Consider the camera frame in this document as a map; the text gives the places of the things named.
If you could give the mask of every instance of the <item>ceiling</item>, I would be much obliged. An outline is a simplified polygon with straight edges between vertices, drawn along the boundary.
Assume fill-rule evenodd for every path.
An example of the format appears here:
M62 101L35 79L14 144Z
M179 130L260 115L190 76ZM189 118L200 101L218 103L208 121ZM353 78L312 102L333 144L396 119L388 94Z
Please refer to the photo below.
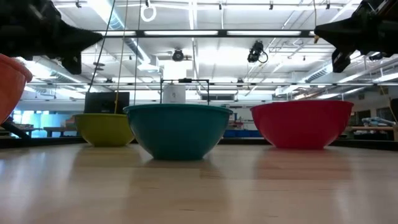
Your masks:
M109 17L110 2L112 0L87 0L79 1L81 8L76 7L76 2L71 0L54 0L62 19L72 25L88 30L106 30L107 23L104 15ZM349 17L357 8L360 0L330 0L330 8L326 9L326 0L315 0L315 11L311 0L280 0L274 1L273 10L269 10L269 1L260 0L158 0L150 1L156 8L153 21L145 22L141 19L140 8L145 8L145 1L116 1L114 14L125 24L128 30L192 30L192 29L306 29L313 30L316 24L324 24ZM145 10L145 16L150 17L150 9ZM269 60L265 64L248 63L248 52L256 40L261 40L269 54ZM303 82L305 77L313 75L322 68L329 70L323 76L314 80L314 83L338 82L358 72L373 67L383 67L383 63L396 60L395 57L385 58L383 61L370 62L358 57L341 74L330 71L331 53L334 46L320 39L314 44L310 38L141 38L135 39L143 53L150 58L157 58L159 71L146 70L138 67L143 63L136 60L133 50L122 39L107 38L104 43L103 54L100 62L104 63L104 70L98 72L95 82L103 83L106 79L116 82L120 72L122 83L160 82L166 66L171 63L171 54L175 49L182 49L189 59L173 63L174 67L184 67L188 78L210 79L211 82L231 83L242 78L245 82L256 83L292 83ZM88 83L92 78L95 66L93 62L98 60L101 43L86 49L82 53L83 73L72 76L64 68L45 58L35 58L35 62L44 66L50 72L58 72L57 79L40 78L43 70L31 69L37 77L35 83ZM374 69L372 78L380 76L379 69ZM357 77L356 82L371 82L369 74ZM58 93L54 86L29 85L25 91L23 100L51 99L52 94L59 94L59 90L66 89L63 94L57 95L57 100L84 98L87 86L59 86ZM309 98L323 95L327 87L322 86L298 86L286 90L288 86L212 86L214 94L226 93L224 91L238 91L247 100L248 96L272 95L278 100L278 94L282 93L294 99L296 96L307 93L316 93ZM139 100L153 100L158 98L158 85L138 85L137 90L146 91L140 94ZM116 86L94 86L94 91L114 91ZM131 91L133 86L122 85L123 91Z

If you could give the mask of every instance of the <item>orange bowl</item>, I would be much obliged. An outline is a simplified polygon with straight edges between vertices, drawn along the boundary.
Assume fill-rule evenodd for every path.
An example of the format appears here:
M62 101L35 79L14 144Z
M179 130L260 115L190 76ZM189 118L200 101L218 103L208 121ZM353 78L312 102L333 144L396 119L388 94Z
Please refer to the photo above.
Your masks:
M0 124L17 106L32 73L17 60L0 54Z

